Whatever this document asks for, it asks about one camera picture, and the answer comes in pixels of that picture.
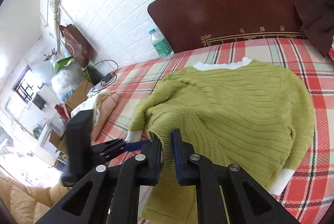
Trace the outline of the green knit sweater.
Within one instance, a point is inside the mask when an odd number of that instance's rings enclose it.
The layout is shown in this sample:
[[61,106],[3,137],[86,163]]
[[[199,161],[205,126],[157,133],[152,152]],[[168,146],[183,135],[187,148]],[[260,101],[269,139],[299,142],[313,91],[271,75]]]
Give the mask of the green knit sweater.
[[142,217],[153,223],[196,223],[195,188],[177,183],[171,133],[213,163],[237,163],[279,195],[312,141],[315,112],[292,71],[250,58],[197,63],[167,75],[136,106],[127,140],[143,132],[162,143],[164,165]]

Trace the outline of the peach folded cloth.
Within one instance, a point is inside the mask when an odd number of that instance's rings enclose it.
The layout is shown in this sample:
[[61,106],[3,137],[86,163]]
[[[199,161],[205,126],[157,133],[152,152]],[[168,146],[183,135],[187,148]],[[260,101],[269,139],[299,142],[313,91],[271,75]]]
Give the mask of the peach folded cloth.
[[117,106],[119,102],[119,95],[116,92],[109,89],[103,89],[99,93],[90,93],[88,98],[78,105],[71,112],[73,118],[80,111],[92,110],[93,111],[93,129],[91,132],[91,142],[96,142],[102,132],[102,128],[106,123],[109,115]]

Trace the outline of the tan puffy jacket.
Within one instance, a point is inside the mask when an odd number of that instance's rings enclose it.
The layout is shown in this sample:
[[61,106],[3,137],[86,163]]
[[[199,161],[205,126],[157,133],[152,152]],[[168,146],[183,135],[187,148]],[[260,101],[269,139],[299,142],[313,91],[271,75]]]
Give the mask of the tan puffy jacket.
[[54,187],[42,188],[1,176],[1,203],[17,223],[36,223],[69,190],[61,182]]

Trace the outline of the white plastic bag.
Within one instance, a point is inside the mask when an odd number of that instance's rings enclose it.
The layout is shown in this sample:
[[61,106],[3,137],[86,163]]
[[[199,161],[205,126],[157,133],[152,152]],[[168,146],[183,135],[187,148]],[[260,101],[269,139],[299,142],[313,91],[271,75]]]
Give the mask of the white plastic bag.
[[82,68],[78,64],[72,63],[54,75],[51,84],[54,93],[62,103],[65,103],[84,79]]

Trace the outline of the red plaid bed sheet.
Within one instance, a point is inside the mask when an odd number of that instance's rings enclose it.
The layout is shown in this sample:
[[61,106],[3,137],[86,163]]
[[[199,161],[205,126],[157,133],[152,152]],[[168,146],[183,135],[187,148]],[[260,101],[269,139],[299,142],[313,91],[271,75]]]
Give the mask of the red plaid bed sheet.
[[197,62],[231,63],[243,57],[288,68],[304,81],[312,96],[315,132],[310,148],[277,200],[300,223],[319,223],[333,202],[333,60],[323,57],[307,40],[239,41],[123,67],[111,85],[119,94],[119,102],[96,141],[124,138],[135,105],[169,73]]

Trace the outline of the brown paper bag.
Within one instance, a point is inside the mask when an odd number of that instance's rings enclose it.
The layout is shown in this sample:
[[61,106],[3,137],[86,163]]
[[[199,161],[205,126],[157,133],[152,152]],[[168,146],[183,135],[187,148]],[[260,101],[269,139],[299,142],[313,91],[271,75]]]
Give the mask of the brown paper bag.
[[96,56],[93,46],[73,24],[60,25],[59,30],[65,40],[65,48],[82,68],[86,68]]

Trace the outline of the green label plastic bottle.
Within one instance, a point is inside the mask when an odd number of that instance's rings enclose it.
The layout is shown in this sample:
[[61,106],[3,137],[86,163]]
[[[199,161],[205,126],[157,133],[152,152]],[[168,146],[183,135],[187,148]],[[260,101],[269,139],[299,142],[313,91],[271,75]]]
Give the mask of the green label plastic bottle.
[[149,35],[151,37],[151,44],[160,58],[169,58],[174,54],[172,48],[160,30],[151,29],[149,31]]

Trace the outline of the yellow garment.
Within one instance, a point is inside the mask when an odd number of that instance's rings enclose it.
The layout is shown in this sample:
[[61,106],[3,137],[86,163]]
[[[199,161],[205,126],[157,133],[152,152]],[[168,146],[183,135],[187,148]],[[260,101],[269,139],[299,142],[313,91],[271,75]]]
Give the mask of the yellow garment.
[[334,61],[334,37],[332,39],[332,45],[331,45],[331,48],[328,52],[328,55],[331,57],[331,59]]

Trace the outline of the dark brown wooden headboard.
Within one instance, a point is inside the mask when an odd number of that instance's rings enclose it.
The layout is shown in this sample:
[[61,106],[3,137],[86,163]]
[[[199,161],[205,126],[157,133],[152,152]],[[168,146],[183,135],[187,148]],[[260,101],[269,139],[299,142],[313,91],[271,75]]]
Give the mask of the dark brown wooden headboard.
[[179,53],[253,39],[304,39],[296,9],[301,1],[156,0],[147,11],[172,50]]

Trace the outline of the dark brown garment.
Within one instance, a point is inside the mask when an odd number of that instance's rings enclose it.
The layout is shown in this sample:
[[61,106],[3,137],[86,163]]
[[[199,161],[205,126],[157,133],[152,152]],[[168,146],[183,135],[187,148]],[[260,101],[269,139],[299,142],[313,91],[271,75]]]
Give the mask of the dark brown garment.
[[314,47],[327,56],[333,41],[333,0],[296,0],[302,29]]

